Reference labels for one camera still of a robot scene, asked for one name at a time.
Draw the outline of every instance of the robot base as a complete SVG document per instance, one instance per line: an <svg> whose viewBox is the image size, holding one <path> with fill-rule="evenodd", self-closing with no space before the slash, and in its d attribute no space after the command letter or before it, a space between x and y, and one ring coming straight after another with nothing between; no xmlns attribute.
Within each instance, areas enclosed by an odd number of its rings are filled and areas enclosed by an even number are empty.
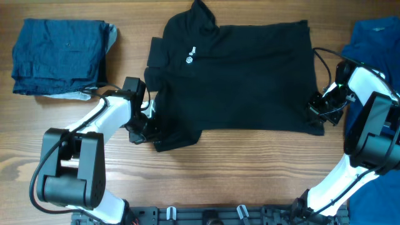
<svg viewBox="0 0 400 225"><path fill-rule="evenodd" d="M290 225L290 212L277 209L288 206L249 207L247 208L249 217L246 221L239 218L237 209L234 207L176 209L176 220L167 220L167 209L131 207L131 210L138 218L139 223L136 222L137 225ZM300 220L300 218L295 218L294 222L296 223ZM74 213L71 225L101 224L84 215ZM304 222L302 225L316 224L313 222ZM348 210L346 207L341 206L336 216L332 217L331 222L327 225L349 225Z"/></svg>

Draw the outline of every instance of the white logo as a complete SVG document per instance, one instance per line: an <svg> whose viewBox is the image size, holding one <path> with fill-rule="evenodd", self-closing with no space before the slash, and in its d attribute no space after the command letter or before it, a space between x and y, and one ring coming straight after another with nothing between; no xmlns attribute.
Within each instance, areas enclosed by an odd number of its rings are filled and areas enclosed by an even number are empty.
<svg viewBox="0 0 400 225"><path fill-rule="evenodd" d="M189 55L193 56L195 53L196 53L196 47L193 47L192 51L189 52ZM193 62L193 58L190 56L186 58L186 63L188 63L188 64Z"/></svg>
<svg viewBox="0 0 400 225"><path fill-rule="evenodd" d="M189 63L191 63L191 62L193 62L193 58L192 57L187 57L186 58L186 62L189 64Z"/></svg>

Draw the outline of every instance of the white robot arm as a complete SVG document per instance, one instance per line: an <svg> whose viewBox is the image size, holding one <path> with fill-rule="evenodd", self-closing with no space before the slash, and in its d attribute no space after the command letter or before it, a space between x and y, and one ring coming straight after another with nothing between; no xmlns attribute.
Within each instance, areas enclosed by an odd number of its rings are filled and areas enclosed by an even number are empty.
<svg viewBox="0 0 400 225"><path fill-rule="evenodd" d="M109 138L121 126L129 131L129 140L135 144L154 141L158 136L154 123L154 102L145 102L142 105L144 83L130 77L125 83L128 84L124 84L120 91L106 92L107 97L102 98L99 105L77 123L67 129L51 128L46 132L42 144L42 167L38 167L39 172L36 175L39 200L78 209L79 211L73 212L92 218L92 224L139 225L137 215L134 215L129 204L105 190L104 144ZM293 218L311 220L314 217L312 221L315 224L329 224L340 205L361 186L389 170L400 169L400 146L397 145L400 113L396 106L399 104L399 97L370 69L348 61L341 62L337 67L336 82L324 95L316 93L307 108L315 118L313 123L330 121L335 125L343 114L343 107L356 98L362 102L364 108L350 135L346 137L345 155L320 184L295 200L289 210L291 221ZM142 111L141 107L144 106L147 109ZM383 134L383 127L392 129L395 135ZM66 169L59 163L60 160L69 160L73 156L79 156L79 168ZM360 177L374 168L374 172ZM212 221L207 224L237 224L235 220L226 219L224 222L218 218L219 210L228 213L230 209L212 209L216 214L209 212L210 210L197 209L196 212L202 213L203 222L207 215L208 221ZM263 210L267 212L267 208L262 207L261 212L258 212L260 218L256 219L260 224L265 224L268 219ZM234 211L242 224L251 224L252 215L255 215L253 212L249 213L243 205ZM180 218L179 214L186 212L170 207L163 211L162 219L157 218L151 224L180 224L176 223ZM158 211L154 211L153 215L158 215ZM187 223L182 224L203 224L188 223L191 217L196 216L198 214L192 212L186 214Z"/></svg>

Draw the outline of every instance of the wooden surface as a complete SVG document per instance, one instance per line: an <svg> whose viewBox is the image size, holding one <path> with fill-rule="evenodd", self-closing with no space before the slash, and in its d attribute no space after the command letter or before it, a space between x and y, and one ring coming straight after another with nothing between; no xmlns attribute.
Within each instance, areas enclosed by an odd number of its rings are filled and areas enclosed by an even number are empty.
<svg viewBox="0 0 400 225"><path fill-rule="evenodd" d="M354 22L399 15L399 1L206 1L222 24L273 24L308 19L313 46L336 51L350 41ZM143 78L153 36L190 1L0 5L0 224L69 224L31 206L28 186L43 133L88 113L89 102L12 94L11 51L24 18L100 19L119 28L107 55L107 76L122 86ZM334 71L339 62L322 54ZM316 62L318 87L328 81ZM277 131L206 131L199 143L164 153L135 146L120 129L106 144L107 188L132 206L288 204L319 183L343 155L343 122L316 137Z"/></svg>

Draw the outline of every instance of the white arm segment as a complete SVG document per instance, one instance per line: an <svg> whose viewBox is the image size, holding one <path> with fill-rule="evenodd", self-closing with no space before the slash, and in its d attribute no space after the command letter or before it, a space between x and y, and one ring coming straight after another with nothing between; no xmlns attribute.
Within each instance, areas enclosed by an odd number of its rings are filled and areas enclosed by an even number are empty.
<svg viewBox="0 0 400 225"><path fill-rule="evenodd" d="M123 219L125 202L106 190L101 199L100 205L93 210L86 210L76 206L67 206L67 208L82 209L101 219L105 223L118 224Z"/></svg>
<svg viewBox="0 0 400 225"><path fill-rule="evenodd" d="M103 133L104 143L106 144L111 136L124 124L131 119L131 103L122 97L106 97L108 101L108 107L87 127L78 131L79 133L86 134L87 132ZM69 125L66 129L72 131L81 125L84 121L87 121L91 116L96 114L104 105L103 99L100 99L99 104L86 116Z"/></svg>
<svg viewBox="0 0 400 225"><path fill-rule="evenodd" d="M381 75L383 79L385 78L383 73L379 73L379 75ZM354 91L362 105L367 103L369 97L371 97L371 94L374 91L389 96L393 101L398 101L396 96L392 95L386 84L363 67L357 67L354 70L347 84L349 85L350 90ZM329 89L324 93L324 96L332 91L336 86L337 84L333 82Z"/></svg>
<svg viewBox="0 0 400 225"><path fill-rule="evenodd" d="M317 186L310 189L307 197L307 206L314 211L320 210L329 204L333 199L337 198L350 184L356 180L357 176L367 171L363 167L350 166L350 158L344 155L339 164L325 177L325 179ZM334 216L339 207L352 196L364 184L378 178L374 172L365 175L347 194L345 194L335 205L321 212L324 216Z"/></svg>

